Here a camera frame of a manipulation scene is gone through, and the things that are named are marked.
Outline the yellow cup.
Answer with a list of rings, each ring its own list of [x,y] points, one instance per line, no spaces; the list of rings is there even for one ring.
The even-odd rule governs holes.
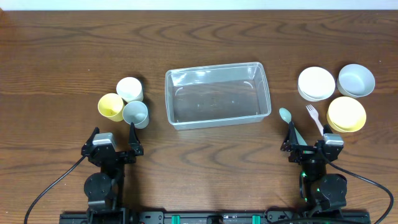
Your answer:
[[[124,101],[116,93],[107,93],[98,102],[99,113],[111,121],[123,120]]]

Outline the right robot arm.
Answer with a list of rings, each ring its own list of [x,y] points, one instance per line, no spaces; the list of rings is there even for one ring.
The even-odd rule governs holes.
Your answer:
[[[340,210],[346,206],[347,180],[341,174],[328,174],[326,165],[337,160],[343,144],[342,137],[333,133],[327,124],[323,127],[323,139],[315,145],[299,144],[294,123],[289,123],[280,150],[289,152],[289,162],[298,163],[302,168],[300,196],[307,204],[303,217],[325,217],[327,213],[342,217]]]

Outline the grey cup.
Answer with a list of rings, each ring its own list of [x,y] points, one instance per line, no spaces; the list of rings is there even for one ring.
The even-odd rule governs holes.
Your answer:
[[[143,102],[132,101],[124,107],[123,119],[127,124],[133,123],[137,129],[144,129],[149,124],[149,110]]]

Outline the mint green spoon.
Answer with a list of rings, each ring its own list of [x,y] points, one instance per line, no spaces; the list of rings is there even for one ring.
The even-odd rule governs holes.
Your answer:
[[[280,108],[280,109],[279,109],[279,114],[280,114],[280,117],[281,117],[287,124],[289,124],[289,123],[291,122],[291,120],[292,120],[292,115],[291,115],[291,113],[290,113],[289,110],[287,110],[287,109],[285,109],[285,108]],[[305,142],[305,140],[304,140],[304,138],[301,136],[301,134],[297,131],[297,129],[295,129],[295,133],[296,133],[296,137],[297,137],[298,143],[299,143],[300,145],[306,146],[307,143]]]

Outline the clear plastic container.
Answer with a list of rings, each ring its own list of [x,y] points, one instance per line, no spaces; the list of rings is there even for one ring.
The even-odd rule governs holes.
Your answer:
[[[176,130],[256,123],[272,111],[266,73],[259,62],[169,70],[165,107]]]

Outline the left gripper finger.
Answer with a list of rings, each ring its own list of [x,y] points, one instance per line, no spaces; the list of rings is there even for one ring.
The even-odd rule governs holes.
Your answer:
[[[128,144],[129,144],[131,150],[134,152],[135,156],[143,156],[144,155],[144,148],[143,148],[139,138],[137,137],[136,127],[135,127],[134,123],[130,124]]]
[[[100,133],[100,129],[98,127],[95,127],[91,136],[88,138],[86,143],[81,148],[81,155],[89,155],[95,149],[96,146],[93,144],[93,140],[94,140],[95,136],[99,133]]]

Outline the yellow bowl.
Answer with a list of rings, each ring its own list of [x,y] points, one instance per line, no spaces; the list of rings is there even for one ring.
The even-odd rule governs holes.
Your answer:
[[[365,125],[366,118],[363,105],[358,100],[347,96],[334,99],[326,113],[328,124],[342,133],[359,131]]]

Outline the white cup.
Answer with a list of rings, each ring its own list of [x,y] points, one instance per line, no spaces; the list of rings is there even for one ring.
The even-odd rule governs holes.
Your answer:
[[[144,99],[142,84],[134,77],[121,79],[116,85],[116,92],[127,103]]]

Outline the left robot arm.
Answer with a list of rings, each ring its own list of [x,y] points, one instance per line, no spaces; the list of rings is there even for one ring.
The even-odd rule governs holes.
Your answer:
[[[100,133],[99,128],[95,128],[81,149],[82,156],[100,168],[100,171],[90,175],[84,184],[90,223],[105,218],[107,214],[110,214],[113,220],[116,214],[121,215],[123,222],[127,220],[126,209],[121,206],[124,166],[135,163],[136,157],[144,154],[134,123],[130,124],[128,145],[130,150],[117,151],[113,133]]]

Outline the white bowl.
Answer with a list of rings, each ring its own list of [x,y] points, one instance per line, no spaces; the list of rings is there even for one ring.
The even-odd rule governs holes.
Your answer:
[[[321,67],[308,67],[298,76],[298,92],[307,101],[321,101],[335,91],[336,83],[332,74]]]

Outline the grey bowl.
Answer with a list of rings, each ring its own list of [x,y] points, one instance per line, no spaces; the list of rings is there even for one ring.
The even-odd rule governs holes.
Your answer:
[[[349,64],[340,70],[336,86],[342,95],[360,98],[373,92],[376,81],[372,72],[366,67]]]

